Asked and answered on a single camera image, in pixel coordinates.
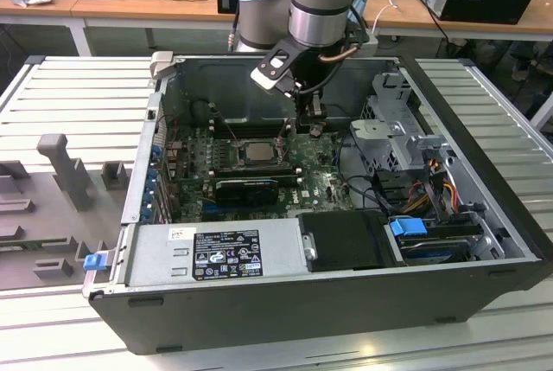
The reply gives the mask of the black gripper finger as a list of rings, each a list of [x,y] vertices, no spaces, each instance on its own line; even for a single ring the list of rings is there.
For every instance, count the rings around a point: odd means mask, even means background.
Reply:
[[[296,127],[309,128],[311,125],[324,124],[327,108],[321,101],[320,93],[302,95],[296,102]]]

